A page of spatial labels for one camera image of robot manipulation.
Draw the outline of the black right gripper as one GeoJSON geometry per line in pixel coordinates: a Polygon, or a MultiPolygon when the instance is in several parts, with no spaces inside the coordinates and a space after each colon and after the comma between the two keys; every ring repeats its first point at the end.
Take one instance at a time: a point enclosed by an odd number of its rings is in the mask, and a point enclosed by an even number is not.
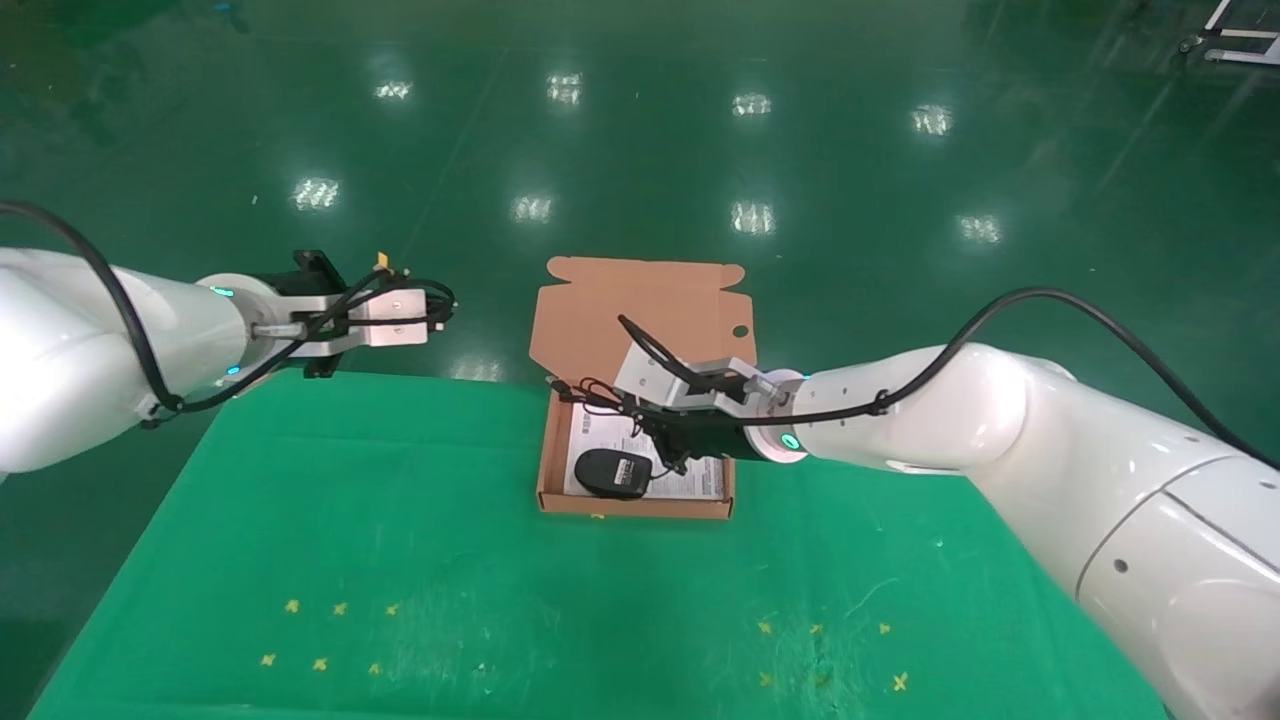
{"type": "Polygon", "coordinates": [[[745,428],[723,413],[662,410],[637,396],[625,396],[623,414],[632,419],[636,432],[652,437],[666,475],[684,477],[691,461],[699,459],[753,460],[745,428]]]}

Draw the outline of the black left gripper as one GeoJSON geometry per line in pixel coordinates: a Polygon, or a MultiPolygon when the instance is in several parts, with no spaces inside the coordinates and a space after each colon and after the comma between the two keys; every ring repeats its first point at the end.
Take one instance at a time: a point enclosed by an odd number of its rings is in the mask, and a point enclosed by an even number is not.
{"type": "MultiPolygon", "coordinates": [[[[293,297],[330,296],[347,288],[347,283],[324,251],[297,250],[293,251],[293,260],[298,268],[292,281],[293,297]]],[[[338,352],[326,357],[298,360],[294,365],[302,369],[305,379],[328,379],[338,372],[343,355],[338,352]]]]}

